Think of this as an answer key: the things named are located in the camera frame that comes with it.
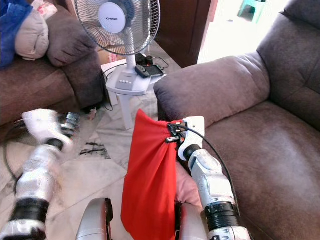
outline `fan pole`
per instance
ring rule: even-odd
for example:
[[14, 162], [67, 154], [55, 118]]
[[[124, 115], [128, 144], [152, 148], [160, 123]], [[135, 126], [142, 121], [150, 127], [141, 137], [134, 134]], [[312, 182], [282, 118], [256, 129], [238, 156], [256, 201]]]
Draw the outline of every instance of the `fan pole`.
[[129, 71], [135, 71], [136, 67], [136, 56], [135, 55], [129, 55], [126, 57], [126, 69]]

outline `red cloth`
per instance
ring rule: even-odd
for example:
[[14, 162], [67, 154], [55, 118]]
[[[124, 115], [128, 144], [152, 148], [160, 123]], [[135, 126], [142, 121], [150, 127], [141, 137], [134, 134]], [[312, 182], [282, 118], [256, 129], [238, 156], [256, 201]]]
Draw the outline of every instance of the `red cloth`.
[[175, 239], [177, 145], [165, 143], [167, 124], [136, 115], [121, 211], [134, 240]]

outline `blue cloth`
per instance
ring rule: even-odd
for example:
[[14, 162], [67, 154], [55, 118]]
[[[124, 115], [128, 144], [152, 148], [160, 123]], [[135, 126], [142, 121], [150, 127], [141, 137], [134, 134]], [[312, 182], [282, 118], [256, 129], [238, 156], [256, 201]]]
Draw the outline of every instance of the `blue cloth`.
[[25, 0], [0, 0], [0, 69], [15, 57], [16, 35], [33, 7]]

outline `black cable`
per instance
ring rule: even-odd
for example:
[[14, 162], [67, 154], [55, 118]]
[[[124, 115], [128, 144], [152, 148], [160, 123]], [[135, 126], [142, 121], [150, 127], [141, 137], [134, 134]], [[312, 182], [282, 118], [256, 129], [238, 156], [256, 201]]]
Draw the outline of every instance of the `black cable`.
[[[105, 75], [106, 72], [110, 71], [111, 69], [115, 69], [116, 67], [119, 67], [119, 66], [122, 66], [122, 65], [126, 65], [126, 64], [127, 64], [127, 63], [119, 64], [119, 65], [117, 65], [117, 66], [113, 66], [113, 67], [109, 68], [108, 70], [105, 70], [105, 71], [103, 72], [103, 74], [102, 74], [102, 75], [103, 75], [103, 78], [104, 78], [104, 75]], [[108, 77], [109, 77], [112, 73], [113, 73], [113, 71], [110, 72], [110, 73], [106, 76], [105, 81], [104, 81], [104, 85], [107, 83]], [[105, 109], [107, 109], [108, 111], [112, 112], [112, 111], [114, 110], [114, 107], [113, 107], [112, 104], [111, 104], [111, 100], [110, 100], [110, 96], [109, 96], [109, 94], [108, 94], [108, 91], [106, 91], [105, 95], [106, 95], [107, 98], [108, 98], [107, 101], [110, 103], [111, 109], [107, 108], [105, 104], [103, 104], [103, 106], [104, 106]]]
[[169, 66], [170, 66], [165, 60], [163, 60], [162, 57], [155, 56], [153, 59], [161, 59], [161, 60], [167, 65], [167, 67], [163, 67], [163, 69], [167, 69], [167, 68], [169, 68]]
[[177, 125], [177, 124], [173, 124], [173, 123], [170, 123], [171, 126], [175, 126], [177, 128], [181, 128], [181, 129], [185, 129], [185, 130], [188, 130], [190, 132], [193, 132], [195, 134], [197, 134], [199, 137], [201, 137], [208, 145], [209, 147], [214, 151], [214, 153], [216, 154], [216, 156], [218, 157], [219, 161], [221, 162], [225, 172], [226, 172], [226, 175], [227, 175], [227, 178], [228, 180], [230, 181], [230, 185], [231, 185], [231, 190], [232, 190], [232, 193], [233, 193], [233, 196], [234, 196], [234, 201], [235, 201], [235, 206], [236, 206], [236, 209], [238, 211], [238, 214], [239, 214], [239, 217], [241, 217], [241, 214], [240, 214], [240, 209], [239, 209], [239, 204], [238, 204], [238, 199], [237, 199], [237, 195], [236, 195], [236, 191], [235, 191], [235, 186], [234, 186], [234, 183], [232, 181], [232, 178], [231, 178], [231, 175], [230, 175], [230, 172], [224, 162], [224, 160], [221, 158], [221, 156], [219, 155], [219, 153], [217, 152], [217, 150], [214, 148], [214, 146], [212, 146], [212, 144], [204, 137], [202, 136], [200, 133], [198, 133], [197, 131], [187, 127], [187, 126], [182, 126], [182, 125]]
[[3, 160], [4, 160], [4, 164], [8, 170], [8, 172], [10, 173], [12, 179], [14, 180], [14, 194], [17, 193], [17, 184], [19, 179], [22, 177], [22, 174], [20, 176], [16, 176], [14, 171], [11, 169], [9, 162], [8, 162], [8, 158], [7, 158], [7, 146], [8, 146], [8, 138], [10, 136], [10, 134], [16, 130], [16, 129], [22, 129], [25, 126], [24, 122], [17, 122], [16, 125], [14, 125], [4, 136], [4, 140], [3, 140]]

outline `brown sofa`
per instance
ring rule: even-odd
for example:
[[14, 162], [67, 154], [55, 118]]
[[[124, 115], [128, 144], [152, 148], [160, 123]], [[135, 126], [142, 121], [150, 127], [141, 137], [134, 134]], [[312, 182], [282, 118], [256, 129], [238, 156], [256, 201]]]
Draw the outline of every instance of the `brown sofa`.
[[36, 61], [16, 56], [9, 67], [0, 70], [0, 141], [23, 112], [49, 108], [65, 113], [103, 100], [96, 44], [74, 15], [56, 7], [58, 12], [47, 20], [46, 56]]
[[256, 240], [320, 239], [319, 12], [317, 0], [293, 0], [257, 52], [154, 87], [160, 120], [205, 117]]

